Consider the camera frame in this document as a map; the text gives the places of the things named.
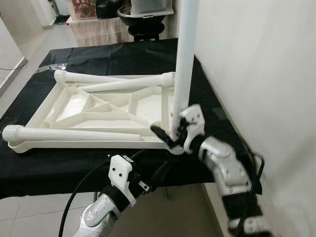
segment white rod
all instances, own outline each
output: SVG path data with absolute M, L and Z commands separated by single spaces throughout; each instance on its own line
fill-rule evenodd
M 174 104 L 172 111 L 171 139 L 177 140 L 180 124 L 180 111 L 189 104 L 196 27 L 198 18 L 198 0 L 182 0 L 180 6 L 180 26 L 174 86 Z
M 2 132 L 7 142 L 23 141 L 140 141 L 139 134 L 28 128 L 8 125 Z
M 105 83 L 114 81 L 124 81 L 124 78 L 115 78 L 107 76 L 96 76 L 80 73 L 69 73 L 63 70 L 56 70 L 54 72 L 54 78 L 57 82 L 78 82 L 78 83 Z
M 154 86 L 154 85 L 173 86 L 174 85 L 173 72 L 164 73 L 161 75 L 147 77 L 147 78 L 138 78 L 138 79 L 116 81 L 116 82 L 102 83 L 102 84 L 96 84 L 96 85 L 80 86 L 78 88 L 85 92 L 94 92 L 94 91 L 146 87 L 146 86 Z

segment black fabric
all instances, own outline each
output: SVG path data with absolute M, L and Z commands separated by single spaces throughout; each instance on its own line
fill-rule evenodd
M 175 71 L 177 39 L 121 43 L 107 46 L 56 49 L 40 67 L 68 63 L 67 71 L 93 75 L 152 75 Z M 251 177 L 253 166 L 227 119 L 218 117 L 222 107 L 197 59 L 194 61 L 190 104 L 202 107 L 206 134 L 231 144 Z M 55 85 L 53 71 L 34 74 L 0 120 L 0 131 L 8 124 L 26 125 Z M 71 193 L 83 176 L 108 155 L 133 155 L 133 149 L 31 149 L 23 154 L 11 150 L 0 138 L 0 198 L 25 195 Z M 170 160 L 172 167 L 162 186 L 213 182 L 211 172 L 197 158 L 174 156 L 165 150 L 149 150 L 137 170 L 146 179 Z M 79 192 L 102 190 L 109 167 L 102 167 Z

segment black bag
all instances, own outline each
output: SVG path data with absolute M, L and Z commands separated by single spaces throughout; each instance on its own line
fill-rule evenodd
M 96 0 L 98 19 L 118 17 L 117 10 L 123 5 L 123 0 Z

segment black tablecloth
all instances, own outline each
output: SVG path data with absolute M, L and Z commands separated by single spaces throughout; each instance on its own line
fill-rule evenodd
M 40 66 L 68 63 L 67 71 L 94 75 L 152 75 L 175 71 L 177 39 L 132 42 L 107 46 L 56 49 Z M 0 120 L 0 131 L 9 124 L 26 125 L 55 85 L 54 71 L 34 74 Z M 237 158 L 253 177 L 253 167 L 226 118 L 201 64 L 195 58 L 190 105 L 202 107 L 206 134 L 231 144 Z M 0 138 L 0 198 L 25 195 L 71 193 L 81 178 L 108 154 L 132 155 L 134 149 L 31 149 L 23 154 L 11 150 Z M 144 179 L 166 160 L 172 162 L 161 186 L 213 182 L 197 158 L 174 156 L 165 150 L 149 150 L 138 164 Z M 109 183 L 108 166 L 85 182 L 80 192 L 100 191 Z

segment stool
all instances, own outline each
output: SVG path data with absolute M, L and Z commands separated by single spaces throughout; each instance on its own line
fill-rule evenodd
M 134 36 L 134 41 L 152 41 L 153 39 L 159 40 L 159 34 L 164 31 L 164 24 L 130 26 L 128 32 Z

